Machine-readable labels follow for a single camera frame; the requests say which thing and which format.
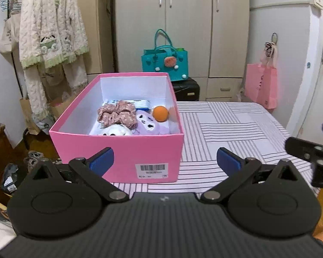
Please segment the blue white tissue pack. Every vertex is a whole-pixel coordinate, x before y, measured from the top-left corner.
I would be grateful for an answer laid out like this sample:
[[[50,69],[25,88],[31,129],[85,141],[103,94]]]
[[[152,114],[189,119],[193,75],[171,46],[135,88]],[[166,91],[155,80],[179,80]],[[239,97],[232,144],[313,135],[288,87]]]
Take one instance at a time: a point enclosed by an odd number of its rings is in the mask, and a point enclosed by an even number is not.
[[[124,100],[124,101],[133,104],[136,110],[142,110],[146,112],[151,110],[150,101],[148,100]],[[105,99],[102,103],[102,106],[104,106],[105,104],[117,104],[118,102],[119,100]]]

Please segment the white blue wet wipes pack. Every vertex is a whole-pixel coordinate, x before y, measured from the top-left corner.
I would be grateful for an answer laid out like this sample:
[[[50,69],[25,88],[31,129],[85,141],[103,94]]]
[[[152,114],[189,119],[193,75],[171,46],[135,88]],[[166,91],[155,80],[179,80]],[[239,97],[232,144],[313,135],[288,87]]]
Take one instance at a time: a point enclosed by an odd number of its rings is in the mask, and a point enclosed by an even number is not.
[[[105,132],[105,129],[102,127],[102,124],[96,121],[94,123],[94,125],[93,125],[93,127],[92,127],[92,129],[91,129],[91,131],[89,133],[89,135],[92,135],[92,136],[97,136],[97,135],[102,136],[102,135],[104,135],[104,132]]]

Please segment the striped pink tablecloth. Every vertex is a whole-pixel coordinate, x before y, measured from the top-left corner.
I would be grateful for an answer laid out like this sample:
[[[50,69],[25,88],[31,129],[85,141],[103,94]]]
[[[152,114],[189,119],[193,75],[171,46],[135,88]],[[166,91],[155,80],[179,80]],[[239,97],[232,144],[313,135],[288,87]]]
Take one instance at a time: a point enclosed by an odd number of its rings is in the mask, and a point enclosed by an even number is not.
[[[241,158],[254,157],[263,164],[276,165],[286,158],[311,182],[311,165],[284,150],[290,136],[284,127],[256,103],[179,102],[184,129],[180,172],[172,183],[116,183],[129,195],[134,192],[184,193],[197,195],[226,179],[216,162],[217,150],[224,147]]]

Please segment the pink cardboard storage box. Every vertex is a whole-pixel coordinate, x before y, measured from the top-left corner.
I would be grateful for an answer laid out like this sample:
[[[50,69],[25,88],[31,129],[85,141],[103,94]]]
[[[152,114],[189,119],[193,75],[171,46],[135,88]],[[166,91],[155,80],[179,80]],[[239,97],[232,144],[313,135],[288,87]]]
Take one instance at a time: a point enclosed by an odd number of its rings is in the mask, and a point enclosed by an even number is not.
[[[148,100],[163,105],[169,118],[163,124],[169,135],[92,136],[97,110],[105,99]],[[59,157],[68,163],[76,157],[90,158],[111,147],[114,164],[103,178],[115,183],[177,181],[184,131],[173,86],[161,72],[104,73],[93,79],[51,127],[49,134]]]

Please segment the white panda plush toy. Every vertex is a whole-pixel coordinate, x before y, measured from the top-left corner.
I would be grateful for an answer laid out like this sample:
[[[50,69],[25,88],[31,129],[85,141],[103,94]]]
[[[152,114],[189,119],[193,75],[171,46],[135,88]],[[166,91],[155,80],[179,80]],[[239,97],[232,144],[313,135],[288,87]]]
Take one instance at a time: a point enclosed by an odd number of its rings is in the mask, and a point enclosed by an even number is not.
[[[130,136],[132,132],[125,125],[114,124],[99,130],[100,136]]]

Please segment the grey white sneakers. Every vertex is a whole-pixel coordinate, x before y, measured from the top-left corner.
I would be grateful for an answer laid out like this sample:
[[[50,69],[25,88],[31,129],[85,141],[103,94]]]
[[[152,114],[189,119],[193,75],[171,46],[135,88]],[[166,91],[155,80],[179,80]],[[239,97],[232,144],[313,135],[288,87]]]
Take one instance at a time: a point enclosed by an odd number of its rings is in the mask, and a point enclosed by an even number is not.
[[[27,166],[28,172],[31,172],[34,169],[36,163],[43,157],[43,153],[40,153],[38,151],[29,151],[28,157],[25,157],[24,159],[24,164]]]

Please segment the pink floral scrunchie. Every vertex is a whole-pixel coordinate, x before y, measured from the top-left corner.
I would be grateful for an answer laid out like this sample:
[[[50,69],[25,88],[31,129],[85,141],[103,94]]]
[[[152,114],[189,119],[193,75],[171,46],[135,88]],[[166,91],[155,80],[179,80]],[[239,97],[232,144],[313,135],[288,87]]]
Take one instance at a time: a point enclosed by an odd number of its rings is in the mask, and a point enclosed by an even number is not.
[[[97,110],[97,122],[106,128],[112,125],[124,125],[128,129],[135,129],[138,125],[136,108],[128,101],[118,101],[115,104],[105,103]]]

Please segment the purple plush toy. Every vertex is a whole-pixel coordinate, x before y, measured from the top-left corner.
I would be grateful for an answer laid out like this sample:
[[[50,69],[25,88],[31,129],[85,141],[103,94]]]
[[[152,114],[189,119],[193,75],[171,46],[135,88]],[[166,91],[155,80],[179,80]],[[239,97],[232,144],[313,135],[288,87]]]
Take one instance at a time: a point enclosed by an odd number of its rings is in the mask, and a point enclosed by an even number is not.
[[[169,135],[169,128],[161,125],[148,112],[136,111],[137,127],[133,131],[134,135]]]

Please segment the brown paper bag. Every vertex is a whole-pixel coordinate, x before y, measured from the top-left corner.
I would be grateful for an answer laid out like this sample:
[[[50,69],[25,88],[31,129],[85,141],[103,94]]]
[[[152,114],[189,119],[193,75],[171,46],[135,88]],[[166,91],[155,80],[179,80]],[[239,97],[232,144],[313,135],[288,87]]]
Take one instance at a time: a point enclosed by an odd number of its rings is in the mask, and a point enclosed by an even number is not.
[[[73,100],[76,98],[76,95],[66,96],[63,98],[58,98],[53,100],[50,103],[51,106],[51,112],[55,119],[55,121],[63,114],[63,112],[67,109],[67,107],[73,102]],[[21,108],[23,111],[25,124],[27,126],[28,132],[32,135],[37,135],[41,131],[39,127],[35,124],[35,122],[32,119],[32,111],[30,106],[29,99],[22,98],[20,100]]]

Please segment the pink paper shopping bag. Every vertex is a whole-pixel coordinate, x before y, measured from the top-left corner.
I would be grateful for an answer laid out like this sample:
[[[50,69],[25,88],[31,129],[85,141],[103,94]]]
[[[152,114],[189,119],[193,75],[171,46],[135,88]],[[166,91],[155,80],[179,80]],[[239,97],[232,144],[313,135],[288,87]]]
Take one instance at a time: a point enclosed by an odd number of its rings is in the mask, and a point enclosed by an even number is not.
[[[276,109],[278,104],[277,46],[266,42],[259,63],[248,64],[244,95],[265,109]]]

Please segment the black suitcase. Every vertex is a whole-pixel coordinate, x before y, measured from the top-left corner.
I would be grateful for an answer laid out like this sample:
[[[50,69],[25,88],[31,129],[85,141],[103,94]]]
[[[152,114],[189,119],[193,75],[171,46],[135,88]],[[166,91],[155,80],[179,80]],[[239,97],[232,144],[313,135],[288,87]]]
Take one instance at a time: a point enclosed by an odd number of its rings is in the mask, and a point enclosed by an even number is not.
[[[199,101],[200,87],[195,80],[189,77],[187,80],[171,83],[177,101]]]

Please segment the black clothes rack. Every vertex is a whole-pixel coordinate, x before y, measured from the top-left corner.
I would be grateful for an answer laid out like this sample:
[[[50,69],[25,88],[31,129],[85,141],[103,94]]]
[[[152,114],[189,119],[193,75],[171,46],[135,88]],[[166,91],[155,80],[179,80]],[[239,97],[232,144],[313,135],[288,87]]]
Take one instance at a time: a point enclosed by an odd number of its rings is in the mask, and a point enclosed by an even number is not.
[[[14,12],[14,9],[13,9],[14,4],[17,4],[17,3],[18,3],[17,0],[7,0],[7,3],[6,3],[6,5],[7,5],[7,19],[11,18],[11,13]],[[17,71],[16,62],[15,62],[15,58],[14,58],[14,51],[18,48],[18,41],[16,40],[16,38],[13,35],[12,35],[12,40],[14,41],[14,43],[12,45],[11,52],[10,52],[12,66],[14,69],[16,82],[17,82],[17,85],[19,87],[19,91],[21,94],[21,99],[24,99],[23,87],[22,87],[20,79],[19,79],[19,73]],[[28,128],[25,128],[25,130],[23,131],[23,144],[27,150],[30,149],[30,146],[29,146],[28,140],[27,140],[28,134],[29,134],[29,130],[28,130]]]

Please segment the teal felt handbag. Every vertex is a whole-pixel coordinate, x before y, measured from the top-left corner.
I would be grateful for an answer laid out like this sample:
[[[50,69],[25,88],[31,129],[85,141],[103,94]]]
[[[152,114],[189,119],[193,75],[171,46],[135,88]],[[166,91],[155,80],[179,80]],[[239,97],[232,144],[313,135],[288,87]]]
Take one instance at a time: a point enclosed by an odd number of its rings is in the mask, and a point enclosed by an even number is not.
[[[168,44],[157,46],[157,38],[163,35]],[[141,56],[143,72],[168,73],[171,81],[187,80],[188,52],[184,48],[175,48],[169,35],[158,29],[154,35],[154,48],[145,49]]]

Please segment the cream knitted cardigan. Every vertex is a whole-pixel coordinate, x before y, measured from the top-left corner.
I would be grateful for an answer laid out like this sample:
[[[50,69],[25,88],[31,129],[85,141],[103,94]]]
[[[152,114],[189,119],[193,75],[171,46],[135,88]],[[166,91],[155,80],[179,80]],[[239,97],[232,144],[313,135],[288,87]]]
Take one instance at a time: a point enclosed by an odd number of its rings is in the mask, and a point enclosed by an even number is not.
[[[19,58],[24,69],[72,63],[89,52],[77,0],[22,0]]]

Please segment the beige canvas tote bag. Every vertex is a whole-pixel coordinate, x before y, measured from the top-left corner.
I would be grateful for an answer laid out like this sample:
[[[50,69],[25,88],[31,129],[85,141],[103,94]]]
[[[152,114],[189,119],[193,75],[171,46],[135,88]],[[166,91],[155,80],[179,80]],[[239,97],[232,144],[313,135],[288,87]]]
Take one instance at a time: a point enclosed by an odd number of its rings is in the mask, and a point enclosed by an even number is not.
[[[14,4],[14,12],[11,13],[11,18],[6,19],[3,27],[2,37],[0,39],[0,53],[8,54],[11,52],[14,41],[12,35],[18,41],[19,46],[19,31],[20,31],[20,19],[21,19],[21,5],[19,0],[17,4]]]

